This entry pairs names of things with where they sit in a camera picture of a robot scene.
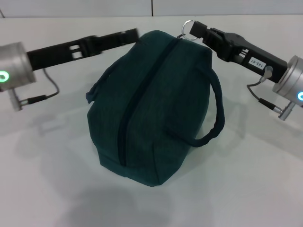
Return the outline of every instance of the teal pouch bag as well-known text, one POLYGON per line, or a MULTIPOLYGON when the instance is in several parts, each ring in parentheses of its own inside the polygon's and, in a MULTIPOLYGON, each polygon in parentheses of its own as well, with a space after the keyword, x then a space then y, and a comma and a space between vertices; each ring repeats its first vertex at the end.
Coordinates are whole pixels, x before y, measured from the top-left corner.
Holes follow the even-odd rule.
POLYGON ((148 186, 163 184, 190 147, 219 135, 224 110, 212 51, 161 31, 146 33, 86 94, 91 139, 100 163, 148 186), (201 139, 210 87, 216 122, 201 139))

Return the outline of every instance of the black cable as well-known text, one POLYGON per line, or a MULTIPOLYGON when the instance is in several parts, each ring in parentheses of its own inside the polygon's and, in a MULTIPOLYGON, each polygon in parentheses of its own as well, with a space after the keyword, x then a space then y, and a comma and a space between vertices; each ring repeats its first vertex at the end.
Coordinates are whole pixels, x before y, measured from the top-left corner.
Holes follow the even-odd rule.
POLYGON ((21 105, 30 105, 33 103, 37 103, 37 102, 41 102, 43 100, 49 99, 51 97, 56 96, 57 94, 60 93, 60 89, 58 87, 58 85, 55 83, 55 81, 53 81, 53 79, 48 75, 48 73, 46 72, 46 69, 43 69, 43 73, 45 74, 46 78, 55 86, 56 88, 56 92, 47 96, 47 95, 42 95, 42 96, 36 96, 36 97, 31 97, 25 100, 21 100, 20 103, 21 105))
POLYGON ((259 101, 259 103, 261 103, 262 105, 266 106, 267 108, 275 111, 276 113, 278 113, 275 109, 276 109, 276 105, 263 99, 263 98, 259 98, 252 90, 251 87, 257 86, 261 83, 261 81, 255 83, 255 84, 248 84, 246 85, 247 89, 250 91, 250 93, 259 101))
POLYGON ((54 97, 57 94, 59 94, 60 93, 60 89, 59 89, 58 85, 55 83, 55 81, 53 81, 53 79, 48 75, 48 73, 46 72, 46 69, 43 69, 43 72, 44 72, 46 78, 48 78, 48 80, 55 86, 55 88, 57 90, 55 93, 53 93, 53 94, 51 94, 49 96, 46 96, 46 99, 48 99, 48 98, 54 97))
POLYGON ((2 13, 2 10, 0 9, 0 15, 5 18, 4 14, 2 13))
POLYGON ((260 98, 251 90, 250 87, 254 87, 254 86, 257 86, 259 85, 261 82, 259 81, 258 83, 255 83, 255 84, 248 84, 246 85, 247 89, 250 91, 250 93, 257 99, 257 100, 260 100, 260 98))
POLYGON ((151 0, 151 11, 152 11, 151 16, 153 17, 153 2, 152 2, 152 0, 151 0))

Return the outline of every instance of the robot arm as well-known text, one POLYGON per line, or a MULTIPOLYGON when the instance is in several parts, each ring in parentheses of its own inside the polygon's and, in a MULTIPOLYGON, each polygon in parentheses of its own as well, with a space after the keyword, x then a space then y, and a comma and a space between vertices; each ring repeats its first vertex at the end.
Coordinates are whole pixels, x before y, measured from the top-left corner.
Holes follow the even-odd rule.
POLYGON ((34 83, 36 81, 35 70, 95 56, 105 50, 135 43, 138 40, 137 29, 132 29, 102 37, 88 36, 29 52, 25 51, 22 43, 1 46, 0 92, 8 90, 14 109, 19 111, 24 105, 52 97, 52 95, 42 95, 22 101, 18 99, 15 88, 34 83))
POLYGON ((256 97, 258 101, 279 113, 279 118, 285 120, 295 105, 303 107, 303 59, 294 56, 289 63, 250 44, 242 36, 235 33, 225 33, 215 28, 208 29, 206 25, 194 21, 189 32, 197 38, 203 38, 203 43, 217 53, 218 58, 234 62, 262 76, 260 82, 248 85, 256 86, 266 79, 275 83, 273 91, 288 99, 290 103, 281 109, 274 104, 256 97))

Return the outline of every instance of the metal keyring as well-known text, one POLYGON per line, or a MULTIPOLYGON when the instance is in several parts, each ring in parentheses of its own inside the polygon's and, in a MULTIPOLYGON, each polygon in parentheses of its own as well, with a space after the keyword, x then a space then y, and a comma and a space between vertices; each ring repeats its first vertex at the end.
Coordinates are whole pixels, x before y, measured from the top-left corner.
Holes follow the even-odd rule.
POLYGON ((196 21, 195 21, 195 20, 188 20, 188 21, 186 21, 186 22, 184 23, 184 25, 182 26, 181 34, 183 35, 183 37, 184 37, 185 39, 187 39, 187 40, 189 40, 189 41, 194 41, 194 40, 197 39, 197 37, 195 37, 194 39, 190 39, 190 38, 186 37, 186 35, 184 34, 185 25, 186 25, 187 23, 189 23, 189 22, 194 22, 194 23, 195 23, 196 21))

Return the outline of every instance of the white tabletop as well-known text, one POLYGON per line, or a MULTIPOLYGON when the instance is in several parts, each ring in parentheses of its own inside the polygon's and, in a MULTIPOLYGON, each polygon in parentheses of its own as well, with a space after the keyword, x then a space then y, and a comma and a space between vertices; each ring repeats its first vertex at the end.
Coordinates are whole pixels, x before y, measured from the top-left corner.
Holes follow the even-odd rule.
MULTIPOLYGON (((88 35, 138 28, 179 35, 188 19, 235 32, 288 61, 303 56, 303 16, 0 19, 0 45, 28 51, 88 35)), ((87 124, 85 93, 131 45, 48 69, 61 93, 13 112, 0 95, 0 226, 3 227, 302 227, 303 110, 286 122, 246 89, 259 76, 214 53, 226 126, 191 152, 164 185, 150 188, 99 164, 87 124)), ((17 89, 20 98, 54 92, 42 72, 17 89)), ((255 88, 281 107, 287 100, 255 88)), ((204 132, 213 125, 211 96, 204 132)))

